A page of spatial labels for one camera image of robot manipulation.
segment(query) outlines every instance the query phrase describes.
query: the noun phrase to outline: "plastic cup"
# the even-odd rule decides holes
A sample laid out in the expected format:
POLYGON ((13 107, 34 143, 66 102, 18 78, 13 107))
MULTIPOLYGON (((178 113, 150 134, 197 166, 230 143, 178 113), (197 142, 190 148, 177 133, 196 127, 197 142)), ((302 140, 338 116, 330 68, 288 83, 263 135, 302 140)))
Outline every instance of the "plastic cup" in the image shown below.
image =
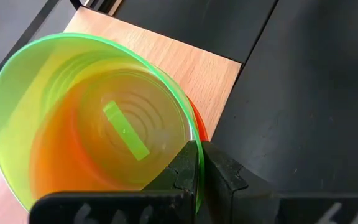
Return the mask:
POLYGON ((100 37, 44 37, 0 72, 0 167, 27 210, 51 192, 141 190, 189 140, 203 164, 195 121, 169 76, 100 37))

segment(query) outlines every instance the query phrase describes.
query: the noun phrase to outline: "green plastic cup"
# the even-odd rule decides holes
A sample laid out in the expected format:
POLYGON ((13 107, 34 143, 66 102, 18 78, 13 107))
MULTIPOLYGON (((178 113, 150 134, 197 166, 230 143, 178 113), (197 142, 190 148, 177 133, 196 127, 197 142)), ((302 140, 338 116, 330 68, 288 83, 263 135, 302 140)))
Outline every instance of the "green plastic cup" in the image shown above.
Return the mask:
POLYGON ((27 210, 51 189, 141 190, 190 140, 202 188, 201 141, 183 90, 110 40, 50 35, 0 72, 0 168, 27 210))

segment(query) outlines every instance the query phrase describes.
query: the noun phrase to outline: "green rectangular tab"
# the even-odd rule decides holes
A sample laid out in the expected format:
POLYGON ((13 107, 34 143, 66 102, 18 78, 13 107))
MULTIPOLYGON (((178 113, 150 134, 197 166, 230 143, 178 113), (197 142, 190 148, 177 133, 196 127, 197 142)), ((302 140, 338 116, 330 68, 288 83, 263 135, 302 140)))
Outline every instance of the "green rectangular tab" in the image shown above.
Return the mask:
POLYGON ((125 118, 115 101, 110 101, 104 108, 104 114, 125 142, 131 153, 140 161, 150 154, 134 128, 125 118))

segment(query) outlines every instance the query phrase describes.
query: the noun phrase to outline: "black panel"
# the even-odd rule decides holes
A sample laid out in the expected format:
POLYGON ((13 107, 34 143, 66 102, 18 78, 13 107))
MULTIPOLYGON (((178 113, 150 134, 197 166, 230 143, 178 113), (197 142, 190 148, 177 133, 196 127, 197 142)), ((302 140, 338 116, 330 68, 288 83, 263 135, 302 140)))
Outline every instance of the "black panel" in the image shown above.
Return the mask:
POLYGON ((115 17, 245 62, 275 0, 125 0, 115 17))
POLYGON ((358 192, 358 1, 280 0, 212 140, 291 192, 358 192))

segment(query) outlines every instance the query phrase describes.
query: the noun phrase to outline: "wooden board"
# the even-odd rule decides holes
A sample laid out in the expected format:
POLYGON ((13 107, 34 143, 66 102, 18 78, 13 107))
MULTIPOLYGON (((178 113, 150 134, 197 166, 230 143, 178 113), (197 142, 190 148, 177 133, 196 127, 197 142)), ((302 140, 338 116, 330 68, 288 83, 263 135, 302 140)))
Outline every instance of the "wooden board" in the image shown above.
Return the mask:
MULTIPOLYGON (((85 8, 79 8, 65 32, 111 39, 167 72, 192 99, 212 136, 239 63, 85 8)), ((27 215, 0 171, 0 224, 27 223, 27 215)))

